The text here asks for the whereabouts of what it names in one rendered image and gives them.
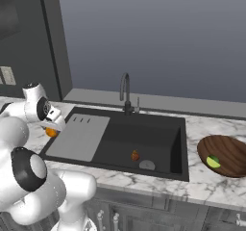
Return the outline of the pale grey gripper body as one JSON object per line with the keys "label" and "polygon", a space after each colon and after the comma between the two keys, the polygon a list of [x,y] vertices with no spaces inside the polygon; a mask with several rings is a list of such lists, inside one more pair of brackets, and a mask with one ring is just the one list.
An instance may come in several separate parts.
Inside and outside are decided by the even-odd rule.
{"label": "pale grey gripper body", "polygon": [[46,117],[39,125],[43,129],[51,128],[61,132],[65,128],[66,123],[63,116],[60,115],[55,120],[51,120],[50,118]]}

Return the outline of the beige wall socket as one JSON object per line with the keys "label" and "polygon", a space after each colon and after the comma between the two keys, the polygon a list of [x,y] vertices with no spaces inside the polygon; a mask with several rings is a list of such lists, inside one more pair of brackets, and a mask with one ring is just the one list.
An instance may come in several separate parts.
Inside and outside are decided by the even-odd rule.
{"label": "beige wall socket", "polygon": [[10,66],[0,66],[5,83],[7,85],[15,86],[16,82],[13,76],[12,68]]}

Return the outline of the black kitchen sink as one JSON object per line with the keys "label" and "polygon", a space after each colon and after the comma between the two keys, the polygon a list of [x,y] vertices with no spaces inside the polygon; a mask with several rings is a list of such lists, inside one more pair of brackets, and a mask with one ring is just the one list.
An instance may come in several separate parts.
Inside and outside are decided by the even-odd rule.
{"label": "black kitchen sink", "polygon": [[[189,180],[185,120],[163,115],[124,115],[118,111],[75,107],[65,119],[66,124],[74,114],[107,116],[109,124],[91,162],[47,156],[46,152],[57,138],[50,139],[40,152],[49,161],[99,167],[148,176],[187,182]],[[139,160],[133,162],[136,150]],[[152,161],[154,170],[141,169],[143,160]]]}

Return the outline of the dark grey cupboard door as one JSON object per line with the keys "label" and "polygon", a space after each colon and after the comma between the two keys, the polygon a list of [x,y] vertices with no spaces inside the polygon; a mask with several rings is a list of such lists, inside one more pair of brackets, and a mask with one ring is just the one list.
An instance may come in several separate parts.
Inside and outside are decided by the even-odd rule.
{"label": "dark grey cupboard door", "polygon": [[105,201],[101,201],[97,198],[92,198],[91,200],[85,203],[87,213],[89,218],[94,222],[99,231],[97,214],[100,210],[104,211],[103,215],[103,224],[106,227],[105,231],[111,231],[111,220],[110,220],[110,209],[109,204]]}
{"label": "dark grey cupboard door", "polygon": [[120,231],[202,231],[208,207],[185,203],[172,214],[164,210],[111,203],[111,215],[119,215]]}
{"label": "dark grey cupboard door", "polygon": [[246,212],[210,207],[203,231],[246,231],[246,226],[236,224],[237,214],[246,221]]}

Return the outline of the orange round fruit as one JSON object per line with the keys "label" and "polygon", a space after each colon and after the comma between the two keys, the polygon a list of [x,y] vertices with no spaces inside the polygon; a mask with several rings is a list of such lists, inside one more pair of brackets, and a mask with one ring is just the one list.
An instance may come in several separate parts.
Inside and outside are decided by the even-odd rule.
{"label": "orange round fruit", "polygon": [[52,129],[52,128],[48,128],[48,127],[45,128],[45,133],[47,136],[49,136],[51,138],[54,138],[59,134],[59,132],[57,130]]}

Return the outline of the green vegetable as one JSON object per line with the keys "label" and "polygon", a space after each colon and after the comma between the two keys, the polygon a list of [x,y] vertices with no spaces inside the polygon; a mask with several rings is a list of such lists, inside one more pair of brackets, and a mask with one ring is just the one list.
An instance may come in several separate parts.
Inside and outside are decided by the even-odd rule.
{"label": "green vegetable", "polygon": [[207,164],[212,167],[212,168],[219,168],[221,167],[220,163],[219,163],[219,159],[213,155],[209,155],[207,157]]}

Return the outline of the brown wooden bowl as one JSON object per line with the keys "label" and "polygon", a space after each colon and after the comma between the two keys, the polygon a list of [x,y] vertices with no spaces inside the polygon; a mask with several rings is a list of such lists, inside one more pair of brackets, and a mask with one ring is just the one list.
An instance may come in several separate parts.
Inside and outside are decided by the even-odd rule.
{"label": "brown wooden bowl", "polygon": [[[198,142],[197,152],[204,165],[213,172],[232,178],[246,177],[245,142],[229,136],[210,135]],[[210,167],[207,164],[209,155],[217,157],[221,167]]]}

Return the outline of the dark grey sink tap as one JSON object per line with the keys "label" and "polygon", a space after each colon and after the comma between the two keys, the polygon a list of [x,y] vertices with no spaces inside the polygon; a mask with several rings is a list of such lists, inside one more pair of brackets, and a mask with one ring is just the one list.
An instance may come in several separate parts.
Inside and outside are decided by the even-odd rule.
{"label": "dark grey sink tap", "polygon": [[125,101],[124,113],[129,116],[133,112],[133,107],[130,101],[130,76],[125,72],[121,77],[119,98]]}

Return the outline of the grey draining board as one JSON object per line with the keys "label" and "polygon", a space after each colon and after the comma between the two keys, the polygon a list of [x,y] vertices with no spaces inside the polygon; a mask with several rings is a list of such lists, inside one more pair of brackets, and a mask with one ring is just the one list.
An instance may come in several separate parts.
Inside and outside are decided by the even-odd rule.
{"label": "grey draining board", "polygon": [[107,116],[74,114],[46,155],[91,162],[109,121]]}

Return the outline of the grey round sink drain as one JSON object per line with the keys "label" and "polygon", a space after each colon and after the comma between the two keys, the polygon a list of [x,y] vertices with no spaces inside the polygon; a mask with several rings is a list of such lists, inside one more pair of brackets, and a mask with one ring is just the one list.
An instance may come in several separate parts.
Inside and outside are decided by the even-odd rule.
{"label": "grey round sink drain", "polygon": [[139,163],[141,169],[154,170],[156,168],[155,164],[149,160],[143,160]]}

